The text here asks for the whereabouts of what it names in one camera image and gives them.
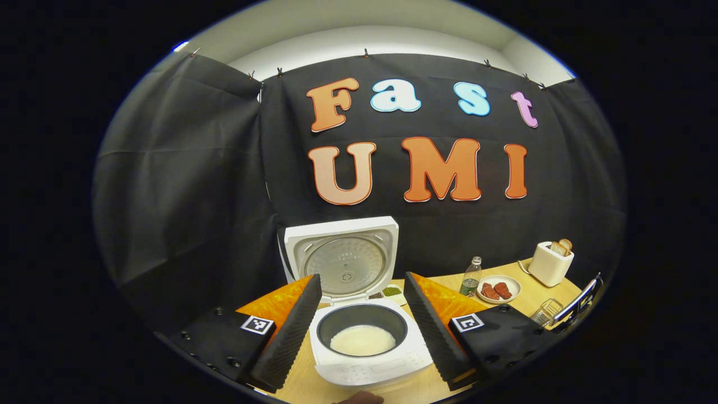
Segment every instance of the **green food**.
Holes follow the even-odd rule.
[[[397,288],[385,288],[382,290],[385,296],[393,296],[393,295],[400,295],[401,290]]]

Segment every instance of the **meat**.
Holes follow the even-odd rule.
[[[505,282],[499,282],[494,286],[494,291],[501,296],[503,299],[511,298],[511,292],[508,291],[508,286]]]
[[[498,293],[496,293],[496,291],[493,290],[491,285],[488,283],[484,283],[484,285],[481,287],[481,294],[493,300],[499,300],[500,297]]]

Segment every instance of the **blue letter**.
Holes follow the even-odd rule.
[[[454,92],[461,98],[459,107],[469,115],[486,116],[491,107],[486,101],[486,91],[481,86],[471,83],[454,84]]]
[[[371,98],[371,106],[379,112],[392,112],[400,109],[404,112],[414,112],[421,107],[421,101],[416,99],[414,86],[406,81],[391,79],[380,81],[372,90],[379,92]]]

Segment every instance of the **rice cooker control panel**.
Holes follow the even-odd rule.
[[[331,364],[317,366],[317,372],[327,381],[338,385],[361,386],[384,382],[393,374],[405,375],[429,366],[432,363],[429,355],[419,355],[411,351],[395,358],[376,364]]]

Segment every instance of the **white toaster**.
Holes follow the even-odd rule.
[[[566,272],[574,260],[574,253],[571,252],[568,257],[562,257],[551,251],[551,242],[542,242],[536,245],[536,251],[533,253],[533,259],[528,266],[528,271],[544,285],[552,288],[566,276]]]

